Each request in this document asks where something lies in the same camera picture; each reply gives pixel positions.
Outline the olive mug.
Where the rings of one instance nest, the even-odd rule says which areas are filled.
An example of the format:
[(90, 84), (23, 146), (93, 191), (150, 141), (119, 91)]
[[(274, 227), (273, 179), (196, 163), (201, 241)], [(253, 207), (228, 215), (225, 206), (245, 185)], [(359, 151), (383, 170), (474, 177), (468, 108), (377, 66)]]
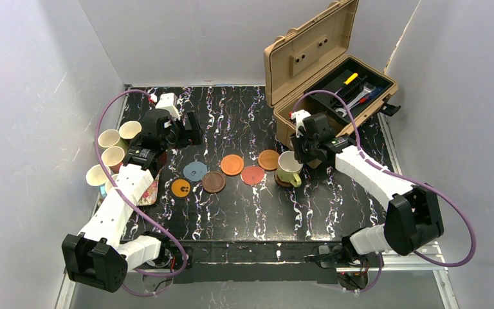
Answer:
[(142, 131), (142, 125), (138, 121), (128, 121), (122, 124), (119, 129), (119, 135), (123, 140), (132, 140)]

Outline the blue grey coaster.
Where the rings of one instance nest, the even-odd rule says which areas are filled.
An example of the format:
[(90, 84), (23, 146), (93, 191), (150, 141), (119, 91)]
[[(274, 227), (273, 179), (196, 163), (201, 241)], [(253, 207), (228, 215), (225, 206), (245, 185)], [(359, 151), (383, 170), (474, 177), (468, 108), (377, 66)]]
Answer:
[(184, 177), (191, 182), (199, 182), (208, 172), (208, 167), (200, 161), (194, 161), (183, 168)]

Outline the yellow mug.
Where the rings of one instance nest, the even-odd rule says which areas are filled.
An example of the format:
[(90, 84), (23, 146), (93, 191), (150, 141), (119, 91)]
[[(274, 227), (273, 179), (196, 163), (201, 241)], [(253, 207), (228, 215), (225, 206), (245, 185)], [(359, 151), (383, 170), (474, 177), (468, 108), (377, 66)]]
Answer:
[(300, 187), (302, 180), (300, 173), (303, 164), (298, 162), (293, 151), (285, 151), (278, 157), (277, 177), (283, 182), (294, 187)]

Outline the orange wooden coaster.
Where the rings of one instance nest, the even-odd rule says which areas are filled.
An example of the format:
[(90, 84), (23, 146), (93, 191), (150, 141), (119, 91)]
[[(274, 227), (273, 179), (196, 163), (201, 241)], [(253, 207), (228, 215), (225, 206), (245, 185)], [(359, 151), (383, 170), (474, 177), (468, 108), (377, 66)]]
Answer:
[(236, 176), (244, 169), (244, 160), (237, 154), (226, 155), (221, 160), (221, 170), (225, 175)]

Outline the dark brown coaster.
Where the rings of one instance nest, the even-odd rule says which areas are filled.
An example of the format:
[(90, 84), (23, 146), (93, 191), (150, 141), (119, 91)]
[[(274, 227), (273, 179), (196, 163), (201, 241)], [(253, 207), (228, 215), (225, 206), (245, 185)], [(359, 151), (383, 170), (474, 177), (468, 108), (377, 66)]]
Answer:
[(219, 193), (226, 186), (226, 176), (219, 171), (207, 172), (201, 180), (204, 191)]

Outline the light wooden coaster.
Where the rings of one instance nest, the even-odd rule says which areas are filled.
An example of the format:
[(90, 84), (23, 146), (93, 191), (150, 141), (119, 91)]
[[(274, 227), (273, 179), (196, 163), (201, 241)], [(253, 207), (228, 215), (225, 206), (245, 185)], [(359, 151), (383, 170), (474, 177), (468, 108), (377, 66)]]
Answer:
[(260, 152), (257, 161), (265, 171), (274, 171), (279, 166), (279, 154), (272, 149), (267, 149)]

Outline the orange smiley coaster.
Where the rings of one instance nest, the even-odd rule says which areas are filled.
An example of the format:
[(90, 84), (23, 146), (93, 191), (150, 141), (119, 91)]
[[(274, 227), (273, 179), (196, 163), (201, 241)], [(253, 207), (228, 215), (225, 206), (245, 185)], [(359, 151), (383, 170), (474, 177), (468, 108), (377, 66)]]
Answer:
[(171, 183), (170, 189), (173, 196), (185, 198), (191, 192), (191, 184), (185, 179), (177, 178)]

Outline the dark walnut coaster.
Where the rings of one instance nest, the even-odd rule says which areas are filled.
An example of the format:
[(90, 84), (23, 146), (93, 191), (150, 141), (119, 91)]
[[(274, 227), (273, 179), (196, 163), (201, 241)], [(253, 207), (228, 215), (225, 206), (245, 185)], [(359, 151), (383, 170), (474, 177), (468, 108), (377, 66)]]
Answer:
[(278, 185), (280, 185), (280, 186), (282, 186), (282, 187), (292, 187), (292, 186), (293, 186), (291, 183), (288, 183), (288, 182), (283, 182), (283, 181), (279, 178), (277, 171), (275, 171), (275, 172), (274, 172), (274, 180), (275, 180), (275, 182), (276, 182)]

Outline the red coaster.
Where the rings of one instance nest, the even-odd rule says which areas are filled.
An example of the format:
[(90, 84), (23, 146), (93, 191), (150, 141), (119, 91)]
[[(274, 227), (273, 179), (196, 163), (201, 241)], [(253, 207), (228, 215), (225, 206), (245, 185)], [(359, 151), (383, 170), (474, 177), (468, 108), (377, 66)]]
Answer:
[(264, 177), (265, 170), (255, 165), (247, 166), (241, 172), (241, 179), (247, 185), (257, 185)]

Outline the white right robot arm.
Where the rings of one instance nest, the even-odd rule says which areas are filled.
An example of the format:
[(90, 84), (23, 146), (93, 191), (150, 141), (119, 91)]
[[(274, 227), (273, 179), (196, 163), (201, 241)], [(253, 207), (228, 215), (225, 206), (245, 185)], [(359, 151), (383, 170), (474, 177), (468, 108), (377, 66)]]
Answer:
[(332, 165), (361, 185), (384, 208), (385, 222), (362, 228), (342, 239), (342, 256), (356, 258), (390, 250), (406, 256), (444, 233), (437, 195), (389, 170), (360, 151), (348, 135), (336, 136), (323, 113), (301, 109), (289, 114), (295, 158)]

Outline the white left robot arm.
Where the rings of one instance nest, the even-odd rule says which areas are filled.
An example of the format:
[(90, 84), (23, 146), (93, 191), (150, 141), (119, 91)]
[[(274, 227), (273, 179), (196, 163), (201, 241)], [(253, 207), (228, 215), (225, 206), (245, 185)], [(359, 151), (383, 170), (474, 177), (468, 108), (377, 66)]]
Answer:
[(145, 232), (121, 243), (122, 233), (143, 193), (166, 164), (167, 152), (199, 145), (202, 139), (203, 130), (193, 111), (185, 119), (161, 108), (145, 114), (142, 130), (131, 140), (122, 161), (117, 186), (81, 231), (68, 234), (62, 242), (70, 280), (115, 292), (128, 271), (159, 258), (163, 236)]

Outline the green mug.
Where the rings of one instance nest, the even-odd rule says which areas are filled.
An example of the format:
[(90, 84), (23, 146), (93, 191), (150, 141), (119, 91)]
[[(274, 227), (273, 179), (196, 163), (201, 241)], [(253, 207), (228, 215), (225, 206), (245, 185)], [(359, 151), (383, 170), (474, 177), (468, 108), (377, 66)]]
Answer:
[(127, 150), (127, 144), (122, 139), (119, 131), (116, 129), (108, 129), (99, 134), (97, 138), (97, 144), (102, 149), (107, 149), (110, 147), (120, 147), (124, 151)]

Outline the pink mug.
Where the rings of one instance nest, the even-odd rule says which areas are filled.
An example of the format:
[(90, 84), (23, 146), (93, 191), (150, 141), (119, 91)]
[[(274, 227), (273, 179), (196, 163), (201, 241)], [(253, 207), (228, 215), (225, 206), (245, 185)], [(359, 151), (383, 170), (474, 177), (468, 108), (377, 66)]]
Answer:
[(119, 146), (112, 146), (107, 148), (102, 154), (101, 159), (105, 166), (110, 168), (112, 172), (118, 174), (122, 167), (123, 159), (125, 157), (125, 151)]

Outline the red blue screwdriver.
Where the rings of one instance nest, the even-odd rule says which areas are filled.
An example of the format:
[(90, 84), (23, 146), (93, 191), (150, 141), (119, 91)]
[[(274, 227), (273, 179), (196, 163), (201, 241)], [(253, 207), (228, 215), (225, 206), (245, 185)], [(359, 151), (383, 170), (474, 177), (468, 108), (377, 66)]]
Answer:
[(362, 98), (360, 98), (356, 102), (358, 104), (363, 104), (363, 103), (371, 100), (372, 98), (377, 97), (382, 91), (383, 91), (383, 88), (382, 87), (375, 88), (370, 93), (367, 93), (366, 95), (362, 96)]

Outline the black toolbox tray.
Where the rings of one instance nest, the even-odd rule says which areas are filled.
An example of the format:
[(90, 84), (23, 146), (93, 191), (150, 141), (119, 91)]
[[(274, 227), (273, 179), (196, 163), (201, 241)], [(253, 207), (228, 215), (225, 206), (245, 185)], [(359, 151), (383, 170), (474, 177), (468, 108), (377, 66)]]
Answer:
[[(379, 98), (387, 100), (396, 92), (398, 84), (380, 72), (347, 57), (336, 69), (316, 83), (310, 91), (326, 90), (337, 94), (346, 104), (355, 102), (350, 108), (352, 116), (358, 117), (368, 110)], [(343, 110), (343, 105), (332, 95), (314, 93), (308, 96), (308, 111), (323, 112), (339, 126), (347, 126), (351, 119)]]

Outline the floral tray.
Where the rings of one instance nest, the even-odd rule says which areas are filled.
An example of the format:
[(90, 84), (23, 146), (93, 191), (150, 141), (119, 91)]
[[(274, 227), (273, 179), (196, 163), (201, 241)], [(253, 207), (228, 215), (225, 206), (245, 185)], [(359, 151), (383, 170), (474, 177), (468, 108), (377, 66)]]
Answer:
[(142, 194), (139, 199), (138, 206), (149, 206), (156, 203), (158, 199), (158, 186), (160, 180), (161, 171), (156, 175), (154, 181), (149, 185), (147, 190)]

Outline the silver wrench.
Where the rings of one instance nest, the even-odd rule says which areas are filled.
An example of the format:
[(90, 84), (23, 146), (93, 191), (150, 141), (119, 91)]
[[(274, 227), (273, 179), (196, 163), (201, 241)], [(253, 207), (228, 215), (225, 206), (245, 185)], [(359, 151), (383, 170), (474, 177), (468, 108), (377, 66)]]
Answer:
[[(361, 100), (364, 98), (367, 98), (376, 88), (375, 87), (368, 87), (364, 86), (363, 90), (361, 93), (359, 93), (356, 97), (354, 97), (349, 103), (346, 104), (346, 107), (351, 110), (354, 106), (358, 105)], [(345, 117), (347, 114), (347, 111), (345, 108), (337, 108), (336, 109), (337, 113), (341, 113), (342, 117)]]

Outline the tan plastic toolbox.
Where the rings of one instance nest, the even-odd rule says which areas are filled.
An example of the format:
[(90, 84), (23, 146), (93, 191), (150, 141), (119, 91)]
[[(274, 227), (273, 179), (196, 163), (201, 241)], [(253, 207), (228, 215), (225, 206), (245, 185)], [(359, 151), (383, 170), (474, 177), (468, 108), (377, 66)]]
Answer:
[(352, 134), (350, 117), (336, 112), (341, 103), (334, 93), (349, 102), (363, 87), (381, 88), (377, 97), (351, 108), (357, 126), (379, 111), (397, 110), (387, 104), (397, 82), (347, 51), (357, 7), (357, 1), (334, 1), (264, 51), (266, 100), (277, 121), (277, 140), (289, 149), (295, 134), (289, 114), (299, 109), (326, 114), (338, 136)]

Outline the blue mug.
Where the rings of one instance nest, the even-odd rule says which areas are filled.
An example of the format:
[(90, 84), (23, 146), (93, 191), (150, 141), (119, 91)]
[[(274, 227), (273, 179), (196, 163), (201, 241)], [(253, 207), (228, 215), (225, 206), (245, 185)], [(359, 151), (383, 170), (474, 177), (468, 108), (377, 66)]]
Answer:
[(92, 166), (86, 173), (86, 182), (92, 187), (98, 187), (103, 198), (107, 196), (105, 184), (108, 181), (107, 174), (112, 175), (113, 172), (108, 167), (102, 167), (100, 164)]

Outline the yellow handled screwdriver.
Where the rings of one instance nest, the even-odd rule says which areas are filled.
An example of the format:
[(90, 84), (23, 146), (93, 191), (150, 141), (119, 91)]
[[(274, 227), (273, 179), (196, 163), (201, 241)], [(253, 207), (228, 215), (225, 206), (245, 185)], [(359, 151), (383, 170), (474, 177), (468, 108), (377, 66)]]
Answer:
[(342, 84), (338, 92), (341, 90), (344, 90), (352, 81), (354, 81), (358, 77), (358, 73), (353, 73), (351, 76), (349, 76)]

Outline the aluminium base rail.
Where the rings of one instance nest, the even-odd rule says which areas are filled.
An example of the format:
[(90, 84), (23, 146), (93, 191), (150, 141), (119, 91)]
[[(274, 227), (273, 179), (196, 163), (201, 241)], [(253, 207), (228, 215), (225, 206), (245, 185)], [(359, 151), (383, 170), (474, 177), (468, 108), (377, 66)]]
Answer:
[(361, 257), (339, 253), (337, 241), (181, 241), (188, 260), (186, 268), (165, 282), (191, 284), (217, 281), (316, 281), (337, 282), (353, 292), (375, 283), (371, 271), (431, 271), (445, 308), (458, 308), (448, 270), (415, 254), (394, 251)]

